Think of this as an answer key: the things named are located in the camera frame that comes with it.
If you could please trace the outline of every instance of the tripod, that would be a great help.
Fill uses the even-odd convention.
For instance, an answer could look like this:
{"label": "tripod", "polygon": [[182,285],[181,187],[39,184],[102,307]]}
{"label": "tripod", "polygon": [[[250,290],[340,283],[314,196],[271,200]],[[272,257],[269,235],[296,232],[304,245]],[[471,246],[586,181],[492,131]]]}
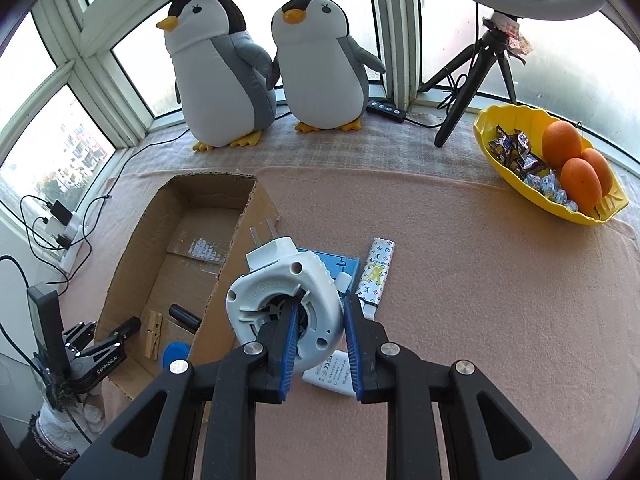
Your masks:
{"label": "tripod", "polygon": [[506,33],[498,30],[497,27],[490,20],[483,18],[482,24],[488,29],[482,38],[478,41],[478,47],[476,49],[475,44],[470,44],[465,50],[460,52],[455,58],[449,61],[442,70],[429,79],[421,88],[421,92],[436,86],[437,83],[442,81],[447,73],[452,73],[454,70],[459,69],[467,61],[469,61],[475,53],[478,54],[478,58],[469,70],[468,77],[465,83],[460,88],[456,101],[451,106],[447,117],[444,119],[442,126],[436,134],[434,144],[441,148],[455,128],[456,124],[462,117],[466,108],[469,106],[471,99],[474,97],[482,81],[489,73],[489,69],[497,61],[502,72],[502,78],[507,87],[507,93],[509,95],[509,101],[513,104],[517,104],[516,101],[516,89],[513,86],[513,77],[511,76],[511,69],[509,67],[509,60],[505,57],[504,51],[507,50],[509,37]]}

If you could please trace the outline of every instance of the white belly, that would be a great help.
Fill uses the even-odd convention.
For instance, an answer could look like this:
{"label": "white belly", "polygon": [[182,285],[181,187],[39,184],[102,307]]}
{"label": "white belly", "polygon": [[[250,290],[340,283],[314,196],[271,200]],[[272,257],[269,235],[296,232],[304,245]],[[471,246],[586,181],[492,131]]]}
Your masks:
{"label": "white belly", "polygon": [[336,40],[278,49],[287,105],[303,123],[331,129],[362,113],[362,86]]}
{"label": "white belly", "polygon": [[172,61],[184,120],[196,139],[220,147],[254,130],[251,99],[210,41],[181,50]]}

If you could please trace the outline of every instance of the penguin plush toy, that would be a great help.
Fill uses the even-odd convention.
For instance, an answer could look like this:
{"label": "penguin plush toy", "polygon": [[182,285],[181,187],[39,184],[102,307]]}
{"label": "penguin plush toy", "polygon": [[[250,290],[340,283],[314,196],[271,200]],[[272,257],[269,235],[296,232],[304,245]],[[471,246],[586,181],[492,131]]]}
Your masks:
{"label": "penguin plush toy", "polygon": [[296,130],[359,130],[369,101],[364,66],[385,66],[350,35],[344,11],[332,0],[291,0],[271,20],[278,47],[268,88],[282,75],[287,105],[300,123]]}
{"label": "penguin plush toy", "polygon": [[246,31],[232,0],[173,0],[156,27],[174,64],[176,97],[194,150],[255,146],[273,123],[276,98],[267,90],[271,57]]}

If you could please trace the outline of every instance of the gloved hand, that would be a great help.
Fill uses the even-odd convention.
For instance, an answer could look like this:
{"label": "gloved hand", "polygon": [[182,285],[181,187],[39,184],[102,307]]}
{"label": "gloved hand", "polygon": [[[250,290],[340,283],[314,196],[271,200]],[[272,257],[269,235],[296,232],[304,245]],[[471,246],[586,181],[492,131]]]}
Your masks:
{"label": "gloved hand", "polygon": [[[91,441],[94,441],[105,427],[104,410],[100,407],[102,396],[97,397],[86,396],[84,402],[75,402],[66,407]],[[47,442],[61,452],[70,453],[76,450],[81,454],[89,447],[89,442],[69,416],[65,412],[53,410],[46,401],[42,405],[36,424]]]}

